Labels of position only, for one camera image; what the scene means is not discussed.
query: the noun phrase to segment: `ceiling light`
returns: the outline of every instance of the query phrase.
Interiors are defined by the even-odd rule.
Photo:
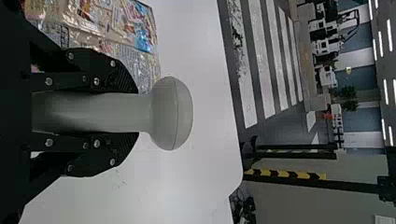
[[[384,135],[384,140],[387,140],[387,132],[385,130],[385,121],[381,119],[382,121],[382,134]]]
[[[373,9],[372,9],[372,5],[371,5],[371,0],[369,0],[369,10],[370,10],[370,21],[373,20]]]
[[[376,61],[376,44],[375,44],[375,39],[373,39],[373,50],[374,50],[374,60]]]
[[[392,30],[390,28],[390,20],[387,20],[387,27],[388,27],[388,40],[389,40],[389,51],[393,51],[393,42],[392,42]]]
[[[392,127],[389,126],[389,142],[390,146],[393,147],[393,132],[392,132]]]
[[[395,104],[396,104],[396,79],[393,79],[393,93],[395,96]]]
[[[386,79],[384,79],[384,94],[385,94],[385,104],[389,105],[388,84]]]
[[[379,54],[381,55],[381,58],[384,57],[384,50],[382,49],[382,34],[380,31],[378,31],[378,39],[379,39]]]

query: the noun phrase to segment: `yellow and black striped tape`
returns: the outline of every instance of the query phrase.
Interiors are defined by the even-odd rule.
[[[277,171],[277,170],[259,170],[250,169],[245,171],[245,175],[264,175],[271,177],[286,177],[286,178],[299,178],[299,179],[312,179],[312,180],[326,180],[326,174],[315,174],[299,171]]]

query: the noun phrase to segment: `white cylindrical handle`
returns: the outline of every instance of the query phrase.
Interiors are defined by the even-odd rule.
[[[188,88],[174,77],[149,94],[52,91],[32,97],[33,127],[51,133],[145,132],[160,148],[180,147],[189,137],[193,108]]]

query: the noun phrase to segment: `white table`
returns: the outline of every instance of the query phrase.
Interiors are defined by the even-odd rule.
[[[167,152],[141,134],[122,166],[94,178],[58,180],[28,204],[21,223],[202,224],[213,223],[221,209],[229,223],[224,202],[243,172],[217,1],[144,3],[154,10],[163,75],[191,90],[190,139]]]

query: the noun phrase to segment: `black mount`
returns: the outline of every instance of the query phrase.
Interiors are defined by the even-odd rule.
[[[323,145],[257,145],[257,136],[253,136],[250,141],[240,143],[242,163],[244,171],[252,168],[254,162],[263,158],[278,159],[320,159],[336,160],[334,150],[336,144]],[[265,152],[263,150],[271,149],[274,152]],[[277,150],[291,149],[291,153],[276,153]],[[305,149],[317,149],[318,153],[304,152]],[[343,191],[353,191],[360,193],[377,194],[383,202],[390,202],[396,206],[396,147],[387,147],[387,158],[389,167],[389,176],[378,176],[378,184],[354,183],[334,180],[311,180],[289,177],[264,176],[253,173],[252,175],[244,174],[244,180],[262,183],[273,183],[281,185],[301,186],[318,189],[337,189]]]

